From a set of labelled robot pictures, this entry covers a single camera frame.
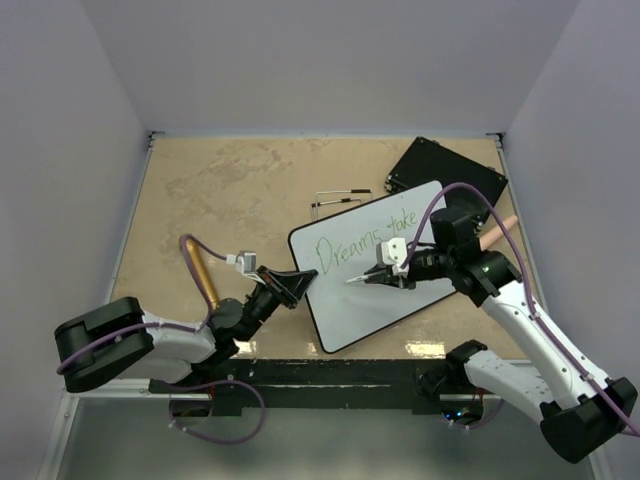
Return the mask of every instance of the black case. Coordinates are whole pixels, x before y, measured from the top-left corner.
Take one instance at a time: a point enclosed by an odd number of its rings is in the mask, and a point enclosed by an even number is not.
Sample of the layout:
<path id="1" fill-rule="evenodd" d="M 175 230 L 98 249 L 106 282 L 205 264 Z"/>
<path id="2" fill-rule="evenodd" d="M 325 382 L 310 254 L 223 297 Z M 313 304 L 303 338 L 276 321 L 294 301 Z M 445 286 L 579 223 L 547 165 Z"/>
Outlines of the black case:
<path id="1" fill-rule="evenodd" d="M 443 187 L 454 182 L 473 185 L 487 197 L 491 205 L 497 203 L 508 183 L 507 177 L 495 170 L 444 148 L 437 142 L 417 137 L 389 172 L 385 188 L 390 193 L 397 193 L 434 180 Z M 449 207 L 463 208 L 477 227 L 482 226 L 489 217 L 486 206 L 469 191 L 454 190 L 445 195 L 445 200 Z"/>

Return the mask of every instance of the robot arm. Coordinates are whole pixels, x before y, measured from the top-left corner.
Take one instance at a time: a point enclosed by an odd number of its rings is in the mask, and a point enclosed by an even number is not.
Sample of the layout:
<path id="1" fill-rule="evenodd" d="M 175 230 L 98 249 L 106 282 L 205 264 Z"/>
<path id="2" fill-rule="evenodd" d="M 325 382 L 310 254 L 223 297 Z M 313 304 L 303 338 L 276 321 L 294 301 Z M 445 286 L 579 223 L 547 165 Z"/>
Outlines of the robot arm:
<path id="1" fill-rule="evenodd" d="M 255 269 L 252 252 L 241 252 L 232 260 L 255 288 L 244 304 L 232 298 L 220 301 L 201 328 L 145 312 L 133 297 L 60 325 L 55 331 L 62 362 L 58 373 L 64 375 L 67 390 L 85 392 L 114 378 L 192 383 L 188 377 L 200 371 L 208 375 L 235 355 L 235 340 L 249 340 L 279 305 L 295 308 L 318 275 L 315 270 Z"/>
<path id="2" fill-rule="evenodd" d="M 501 253 L 480 249 L 473 224 L 462 211 L 444 208 L 434 212 L 430 220 L 435 245 L 416 251 L 407 262 L 404 239 L 382 242 L 377 247 L 377 265 L 359 279 L 412 289 L 419 281 L 449 278 L 458 292 L 509 333 L 541 378 L 524 373 L 485 345 L 471 341 L 447 354 L 444 372 L 425 376 L 425 391 L 442 379 L 491 391 L 539 423 L 551 447 L 572 463 L 620 433 L 625 424 L 602 392 L 628 416 L 637 398 L 629 380 L 612 380 L 535 301 L 534 318 L 520 272 Z M 389 254 L 399 248 L 399 254 Z"/>

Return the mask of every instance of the gray wall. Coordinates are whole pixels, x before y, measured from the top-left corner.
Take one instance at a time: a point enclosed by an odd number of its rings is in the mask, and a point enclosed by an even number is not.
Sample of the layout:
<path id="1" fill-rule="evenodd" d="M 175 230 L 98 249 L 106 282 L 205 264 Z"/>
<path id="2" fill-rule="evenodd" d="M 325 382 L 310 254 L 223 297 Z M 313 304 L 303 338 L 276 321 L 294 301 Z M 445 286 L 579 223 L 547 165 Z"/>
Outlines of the gray wall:
<path id="1" fill-rule="evenodd" d="M 578 0 L 82 0 L 145 126 L 504 131 Z"/>
<path id="2" fill-rule="evenodd" d="M 0 478 L 57 411 L 54 327 L 104 299 L 144 131 L 76 0 L 0 4 Z"/>
<path id="3" fill-rule="evenodd" d="M 553 317 L 640 387 L 638 25 L 635 0 L 581 2 L 507 133 L 507 164 Z M 610 442 L 618 479 L 638 478 L 639 446 Z"/>

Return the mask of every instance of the beige tabletop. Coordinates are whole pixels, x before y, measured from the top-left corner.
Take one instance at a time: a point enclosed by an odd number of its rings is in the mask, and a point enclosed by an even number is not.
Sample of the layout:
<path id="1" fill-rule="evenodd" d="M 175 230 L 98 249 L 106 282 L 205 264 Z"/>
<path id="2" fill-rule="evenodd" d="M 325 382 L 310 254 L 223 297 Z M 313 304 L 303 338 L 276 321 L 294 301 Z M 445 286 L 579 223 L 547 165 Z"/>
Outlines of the beige tabletop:
<path id="1" fill-rule="evenodd" d="M 412 138 L 159 138 L 127 239 L 113 298 L 131 295 L 164 318 L 199 322 L 206 307 L 183 262 L 178 238 L 192 233 L 219 253 L 254 250 L 258 264 L 293 270 L 289 232 L 310 222 L 315 192 L 370 188 L 385 195 L 387 173 Z M 437 139 L 483 165 L 502 172 L 490 139 Z M 323 207 L 322 215 L 335 213 Z M 504 218 L 514 213 L 509 191 L 497 204 Z M 488 222 L 485 228 L 495 223 Z M 519 227 L 512 230 L 524 251 Z M 515 261 L 507 242 L 493 249 Z M 206 257 L 220 298 L 243 300 L 253 282 L 233 266 Z M 463 295 L 452 295 L 336 354 L 324 353 L 305 303 L 280 307 L 242 357 L 271 359 L 439 358 L 469 339 L 486 343 L 507 359 L 524 358 L 507 333 Z"/>

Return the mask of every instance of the cardboard tube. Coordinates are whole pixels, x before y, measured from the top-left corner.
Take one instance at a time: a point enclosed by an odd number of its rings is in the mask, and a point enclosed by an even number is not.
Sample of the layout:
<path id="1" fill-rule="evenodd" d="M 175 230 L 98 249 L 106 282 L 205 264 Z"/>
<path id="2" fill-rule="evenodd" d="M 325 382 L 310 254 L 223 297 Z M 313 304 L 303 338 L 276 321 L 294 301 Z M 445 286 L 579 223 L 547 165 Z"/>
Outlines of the cardboard tube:
<path id="1" fill-rule="evenodd" d="M 507 230 L 511 230 L 515 225 L 518 224 L 518 217 L 515 215 L 511 215 L 503 220 Z M 499 226 L 493 227 L 487 233 L 480 237 L 480 250 L 486 250 L 490 248 L 494 243 L 496 243 L 500 238 L 502 238 L 502 230 L 500 230 Z"/>
<path id="2" fill-rule="evenodd" d="M 218 297 L 218 292 L 216 287 L 213 285 L 213 280 L 211 280 L 211 276 L 209 276 L 209 271 L 202 260 L 202 256 L 200 255 L 200 247 L 191 240 L 187 239 L 185 242 L 187 246 L 187 254 L 191 257 L 191 261 L 193 265 L 196 267 L 196 272 L 198 277 L 200 277 L 200 282 L 204 287 L 204 290 L 207 294 L 207 300 L 211 305 L 211 308 L 216 309 L 220 303 L 220 299 Z"/>

